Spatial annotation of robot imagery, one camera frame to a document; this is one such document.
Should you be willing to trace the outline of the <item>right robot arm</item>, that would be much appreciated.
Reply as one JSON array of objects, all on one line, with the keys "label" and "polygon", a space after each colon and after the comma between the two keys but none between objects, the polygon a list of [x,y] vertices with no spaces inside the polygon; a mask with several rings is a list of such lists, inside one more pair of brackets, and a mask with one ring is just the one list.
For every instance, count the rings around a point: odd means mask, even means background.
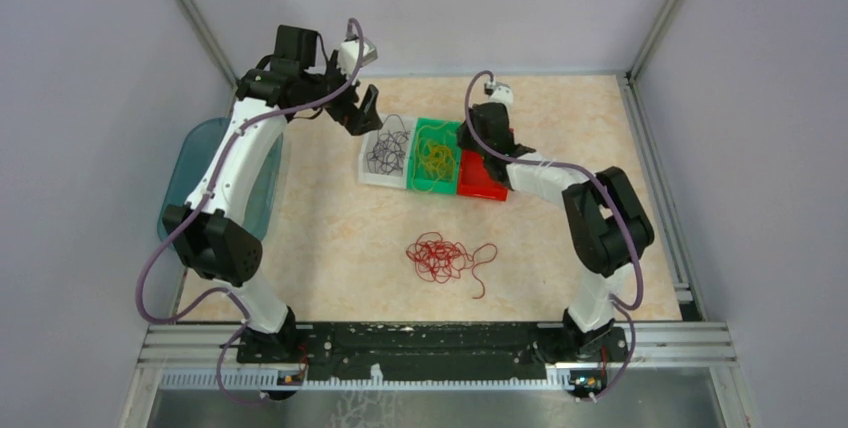
[{"label": "right robot arm", "polygon": [[496,183],[564,211],[587,272],[564,311],[563,346],[576,360],[590,359],[611,330],[615,310],[633,311],[644,298],[641,257],[655,233],[627,174],[618,167],[592,173],[517,143],[507,107],[498,102],[466,108],[457,139],[482,157]]}]

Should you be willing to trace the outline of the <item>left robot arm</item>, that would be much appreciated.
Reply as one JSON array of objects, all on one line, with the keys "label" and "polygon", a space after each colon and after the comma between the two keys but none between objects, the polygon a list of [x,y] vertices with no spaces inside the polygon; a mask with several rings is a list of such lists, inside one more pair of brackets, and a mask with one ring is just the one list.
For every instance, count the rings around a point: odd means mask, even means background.
[{"label": "left robot arm", "polygon": [[300,347],[296,317],[261,278],[261,241],[243,227],[249,195],[273,145],[296,114],[322,111],[351,136],[382,128],[378,89],[359,96],[359,71],[377,57],[358,20],[347,22],[344,40],[313,72],[321,34],[281,25],[275,47],[238,81],[230,123],[200,181],[184,202],[168,205],[165,242],[183,265],[218,284],[244,310],[245,332],[260,339],[277,362]]}]

